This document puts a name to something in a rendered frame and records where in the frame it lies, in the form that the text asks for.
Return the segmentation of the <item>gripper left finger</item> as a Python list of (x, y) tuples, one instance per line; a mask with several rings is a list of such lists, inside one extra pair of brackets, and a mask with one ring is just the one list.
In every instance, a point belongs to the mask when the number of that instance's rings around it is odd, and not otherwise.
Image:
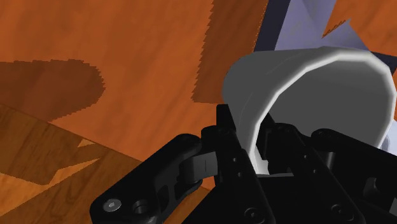
[(200, 136), (176, 136), (98, 196), (92, 223), (163, 224), (208, 177), (215, 188), (183, 224), (275, 224), (226, 104), (217, 105), (216, 124)]

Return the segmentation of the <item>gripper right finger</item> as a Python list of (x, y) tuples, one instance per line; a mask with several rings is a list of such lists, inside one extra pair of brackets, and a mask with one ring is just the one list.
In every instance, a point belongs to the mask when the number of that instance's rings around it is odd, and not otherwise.
[(397, 156), (331, 129), (311, 136), (267, 115), (257, 141), (273, 224), (397, 224)]

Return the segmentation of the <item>white cup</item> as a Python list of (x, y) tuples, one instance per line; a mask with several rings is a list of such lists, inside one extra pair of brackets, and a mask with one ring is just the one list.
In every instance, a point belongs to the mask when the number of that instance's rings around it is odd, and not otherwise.
[(268, 173), (256, 144), (267, 115), (305, 135), (332, 129), (376, 148), (397, 139), (397, 90), (390, 69), (365, 50), (253, 52), (230, 67), (222, 96), (258, 174)]

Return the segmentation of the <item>orange wooden table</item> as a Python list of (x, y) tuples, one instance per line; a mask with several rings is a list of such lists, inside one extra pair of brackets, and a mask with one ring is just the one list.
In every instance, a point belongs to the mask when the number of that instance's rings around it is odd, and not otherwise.
[(267, 0), (0, 0), (0, 104), (143, 160), (214, 121)]

